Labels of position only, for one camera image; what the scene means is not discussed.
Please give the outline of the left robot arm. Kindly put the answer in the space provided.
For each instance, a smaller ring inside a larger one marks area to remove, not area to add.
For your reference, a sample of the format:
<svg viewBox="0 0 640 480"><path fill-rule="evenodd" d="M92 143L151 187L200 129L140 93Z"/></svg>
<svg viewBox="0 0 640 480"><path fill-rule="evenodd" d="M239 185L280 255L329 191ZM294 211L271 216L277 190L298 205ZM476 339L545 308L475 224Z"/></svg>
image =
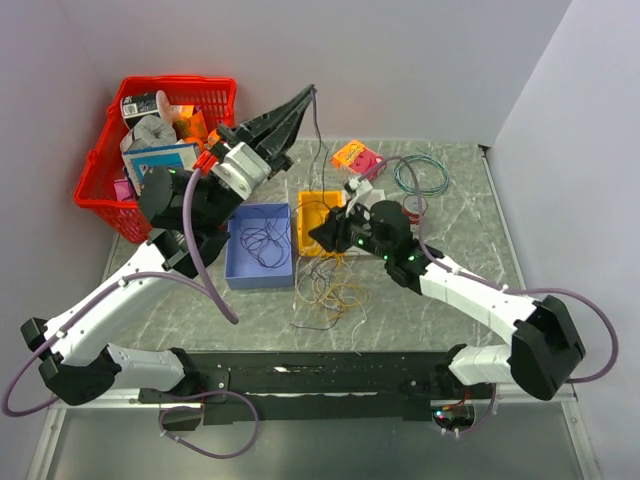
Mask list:
<svg viewBox="0 0 640 480"><path fill-rule="evenodd" d="M283 105L235 127L221 124L217 140L192 169L159 166L144 176L138 206L152 224L150 238L107 281L59 316L31 318L21 327L31 361L55 398L83 405L112 388L165 392L191 399L200 374L181 348L141 351L113 340L140 311L181 284L213 301L232 324L239 319L215 289L206 268L230 234L235 210L278 172L288 170L307 108L308 85Z"/></svg>

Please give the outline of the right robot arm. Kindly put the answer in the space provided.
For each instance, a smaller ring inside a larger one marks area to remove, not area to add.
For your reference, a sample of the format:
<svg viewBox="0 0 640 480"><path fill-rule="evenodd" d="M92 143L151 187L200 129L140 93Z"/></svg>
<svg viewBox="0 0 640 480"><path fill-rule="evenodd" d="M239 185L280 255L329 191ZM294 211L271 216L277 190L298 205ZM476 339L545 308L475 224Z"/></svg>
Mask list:
<svg viewBox="0 0 640 480"><path fill-rule="evenodd" d="M548 401L583 360L586 350L566 305L509 295L470 279L451 258L421 243L399 203L383 200L367 208L332 208L309 236L329 253L357 247L384 261L401 287L441 301L489 328L500 345L462 346L437 373L438 390L459 398L480 383L515 384Z"/></svg>

